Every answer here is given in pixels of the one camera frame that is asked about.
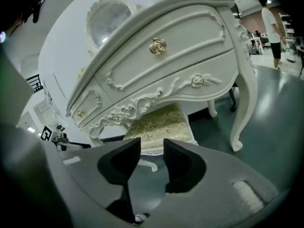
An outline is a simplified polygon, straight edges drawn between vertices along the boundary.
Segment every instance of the gray floor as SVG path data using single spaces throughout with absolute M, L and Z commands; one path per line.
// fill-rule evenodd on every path
M 304 82 L 295 76 L 256 66 L 258 100 L 243 130 L 244 147 L 233 152 L 230 130 L 236 113 L 229 98 L 216 101 L 218 116 L 205 114 L 190 123 L 200 146 L 232 154 L 273 182 L 280 191 L 290 188 L 304 154 Z M 157 172 L 137 166 L 129 179 L 134 214 L 151 212 L 165 195 L 169 181 L 162 156 L 144 157 L 159 166 Z
M 282 64 L 280 65 L 280 68 L 282 72 L 299 77 L 300 71 L 302 69 L 301 58 L 297 55 L 294 55 L 295 62 L 290 62 L 287 60 L 288 54 L 289 52 L 281 53 Z M 270 48 L 266 47 L 264 49 L 263 55 L 251 55 L 251 60 L 254 65 L 274 68 L 274 57 Z M 304 80 L 304 74 L 301 75 L 300 79 Z

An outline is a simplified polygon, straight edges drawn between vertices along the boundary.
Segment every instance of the person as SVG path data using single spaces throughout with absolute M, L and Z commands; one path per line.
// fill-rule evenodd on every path
M 281 40 L 285 44 L 286 39 L 280 32 L 274 15 L 269 10 L 269 5 L 267 4 L 268 0 L 258 0 L 258 1 L 263 7 L 262 18 L 265 24 L 268 40 L 271 45 L 272 54 L 274 56 L 274 66 L 275 68 L 281 70 L 278 67 L 281 59 Z
M 256 36 L 262 38 L 261 33 L 256 30 Z

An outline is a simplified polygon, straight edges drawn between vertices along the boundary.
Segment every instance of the drawer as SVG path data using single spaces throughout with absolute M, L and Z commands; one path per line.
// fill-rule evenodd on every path
M 195 104 L 220 97 L 232 87 L 238 75 L 237 67 L 234 49 L 188 67 L 116 103 L 82 130 L 95 138 L 104 126 L 120 125 L 138 119 L 143 114 L 172 102 L 193 101 Z
M 163 39 L 165 51 L 150 51 Z M 111 100 L 134 92 L 183 68 L 233 48 L 218 12 L 206 5 L 179 8 L 154 20 L 124 43 L 97 71 L 96 78 Z
M 72 105 L 70 115 L 77 125 L 84 126 L 112 105 L 113 102 L 93 77 Z

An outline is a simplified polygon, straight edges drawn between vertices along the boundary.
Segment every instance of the carved floral ornament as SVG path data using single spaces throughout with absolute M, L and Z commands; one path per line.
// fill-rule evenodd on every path
M 99 107 L 102 106 L 102 101 L 101 101 L 100 95 L 98 93 L 96 93 L 94 90 L 89 90 L 86 93 L 84 99 L 81 102 L 78 103 L 77 107 L 75 108 L 75 111 L 77 111 L 79 109 L 79 107 L 83 104 L 83 102 L 88 98 L 89 95 L 93 95 L 94 98 L 97 100 L 97 104 L 96 104 L 95 108 L 92 111 L 94 111 L 97 108 L 99 108 Z M 73 115 L 73 113 L 74 113 L 74 111 L 72 111 L 72 110 L 69 111 L 69 115 Z
M 238 35 L 238 40 L 242 44 L 242 48 L 244 50 L 246 60 L 249 62 L 250 66 L 253 68 L 253 72 L 256 73 L 255 67 L 254 67 L 254 65 L 252 63 L 252 60 L 250 58 L 249 49 L 248 49 L 248 46 L 247 46 L 247 41 L 248 41 L 249 37 L 245 34 L 245 32 L 243 31 L 242 26 L 239 23 L 237 23 L 235 25 L 235 27 L 238 31 L 238 34 L 237 34 Z
M 220 84 L 222 81 L 218 78 L 212 77 L 211 74 L 195 74 L 191 76 L 189 80 L 182 83 L 179 82 L 180 78 L 177 77 L 174 79 L 172 84 L 170 84 L 170 88 L 167 92 L 159 87 L 155 93 L 145 94 L 141 97 L 131 99 L 130 104 L 128 105 L 122 105 L 120 107 L 115 106 L 114 110 L 110 114 L 105 115 L 95 123 L 90 124 L 88 129 L 89 135 L 92 138 L 97 138 L 103 131 L 104 126 L 121 125 L 138 119 L 151 107 L 157 105 L 164 99 L 178 95 L 178 93 L 187 86 L 200 88 L 203 86 L 210 86 L 211 83 Z

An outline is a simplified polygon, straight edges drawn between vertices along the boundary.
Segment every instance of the table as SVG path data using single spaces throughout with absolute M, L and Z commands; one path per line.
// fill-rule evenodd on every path
M 259 51 L 259 53 L 261 52 L 261 54 L 264 54 L 264 49 L 262 47 L 262 42 L 261 42 L 261 38 L 260 37 L 254 37 L 254 38 L 250 38 L 249 40 L 254 40 L 255 41 L 255 44 L 256 44 L 256 48 L 257 50 Z
M 300 78 L 301 75 L 302 75 L 303 67 L 304 67 L 304 49 L 301 49 L 300 46 L 296 46 L 296 48 L 297 48 L 297 49 L 299 50 L 299 52 L 300 52 L 300 57 L 301 57 L 301 62 L 302 62 L 302 68 L 301 68 L 300 75 L 299 75 L 299 78 Z
M 214 100 L 236 81 L 240 91 L 230 134 L 234 151 L 257 101 L 247 35 L 231 14 L 234 0 L 161 0 L 131 16 L 84 71 L 66 116 L 101 146 L 105 126 L 122 125 L 178 101 Z
M 268 36 L 261 36 L 261 38 L 268 40 L 268 42 L 264 43 L 264 47 L 270 47 L 270 42 L 269 42 Z

